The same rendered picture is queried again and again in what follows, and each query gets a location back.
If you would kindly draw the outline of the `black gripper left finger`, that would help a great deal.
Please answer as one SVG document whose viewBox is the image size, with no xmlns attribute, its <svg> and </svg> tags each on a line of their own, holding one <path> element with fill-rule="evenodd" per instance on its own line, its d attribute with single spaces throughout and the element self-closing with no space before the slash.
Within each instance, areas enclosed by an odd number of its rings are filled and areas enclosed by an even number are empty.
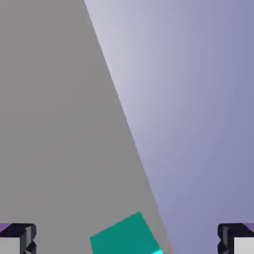
<svg viewBox="0 0 254 254">
<path fill-rule="evenodd" d="M 37 254 L 33 223 L 0 223 L 0 254 Z"/>
</svg>

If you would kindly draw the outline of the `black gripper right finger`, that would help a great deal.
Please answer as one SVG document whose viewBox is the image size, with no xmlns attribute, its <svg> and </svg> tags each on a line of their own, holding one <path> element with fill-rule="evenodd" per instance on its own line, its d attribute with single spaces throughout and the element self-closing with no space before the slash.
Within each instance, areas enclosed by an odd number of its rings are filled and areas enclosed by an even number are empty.
<svg viewBox="0 0 254 254">
<path fill-rule="evenodd" d="M 254 254 L 254 223 L 218 225 L 218 254 Z"/>
</svg>

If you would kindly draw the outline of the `small teal cube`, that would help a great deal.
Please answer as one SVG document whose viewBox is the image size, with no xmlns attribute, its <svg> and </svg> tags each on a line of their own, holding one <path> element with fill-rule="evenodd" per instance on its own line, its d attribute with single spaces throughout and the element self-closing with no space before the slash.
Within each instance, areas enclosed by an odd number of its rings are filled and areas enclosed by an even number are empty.
<svg viewBox="0 0 254 254">
<path fill-rule="evenodd" d="M 92 254 L 163 254 L 141 212 L 90 237 Z"/>
</svg>

